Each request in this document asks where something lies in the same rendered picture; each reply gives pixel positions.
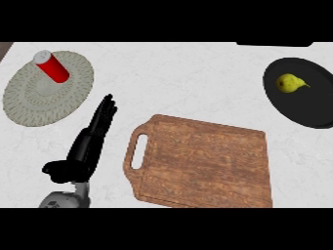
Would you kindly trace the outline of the red can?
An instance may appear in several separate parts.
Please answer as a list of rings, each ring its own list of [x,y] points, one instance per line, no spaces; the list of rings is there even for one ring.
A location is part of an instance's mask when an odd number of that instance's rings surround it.
[[[68,80],[69,72],[47,50],[34,54],[34,64],[58,84]]]

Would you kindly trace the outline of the brown wooden cutting board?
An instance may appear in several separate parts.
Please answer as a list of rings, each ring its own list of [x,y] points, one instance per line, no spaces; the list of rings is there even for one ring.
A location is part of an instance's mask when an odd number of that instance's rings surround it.
[[[156,114],[133,131],[123,170],[142,201],[170,207],[273,206],[261,131]]]

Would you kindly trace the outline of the yellow pear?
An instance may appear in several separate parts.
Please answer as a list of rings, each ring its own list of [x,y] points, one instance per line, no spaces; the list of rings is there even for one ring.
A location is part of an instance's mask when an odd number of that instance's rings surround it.
[[[308,87],[308,84],[293,74],[285,73],[276,80],[276,86],[283,93],[289,94],[295,92],[298,88]]]

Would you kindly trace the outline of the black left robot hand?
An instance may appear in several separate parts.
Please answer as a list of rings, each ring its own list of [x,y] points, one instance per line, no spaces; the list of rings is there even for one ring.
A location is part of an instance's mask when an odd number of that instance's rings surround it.
[[[90,179],[97,168],[103,138],[115,112],[115,101],[112,94],[108,94],[100,101],[90,125],[77,136],[67,159],[47,162],[41,168],[41,172],[56,184],[84,183]]]

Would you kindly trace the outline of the round grey woven placemat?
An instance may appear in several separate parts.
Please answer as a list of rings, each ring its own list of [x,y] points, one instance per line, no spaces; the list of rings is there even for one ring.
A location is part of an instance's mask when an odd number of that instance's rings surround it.
[[[75,52],[56,51],[52,56],[69,73],[56,83],[33,62],[9,80],[3,93],[8,118],[27,127],[40,127],[64,119],[80,107],[95,83],[95,69],[87,58]]]

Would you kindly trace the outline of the black appliance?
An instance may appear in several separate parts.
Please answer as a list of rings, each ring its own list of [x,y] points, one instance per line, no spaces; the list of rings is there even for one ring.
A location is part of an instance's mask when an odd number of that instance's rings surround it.
[[[265,47],[308,47],[313,42],[236,42],[239,46],[265,46]]]

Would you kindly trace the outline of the black frying pan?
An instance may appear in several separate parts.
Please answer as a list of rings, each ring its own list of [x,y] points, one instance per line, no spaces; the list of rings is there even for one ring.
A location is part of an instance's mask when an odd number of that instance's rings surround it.
[[[276,85],[285,73],[307,84],[292,93],[283,93]],[[273,106],[293,122],[316,129],[333,127],[333,74],[324,67],[305,59],[277,59],[265,68],[263,86]]]

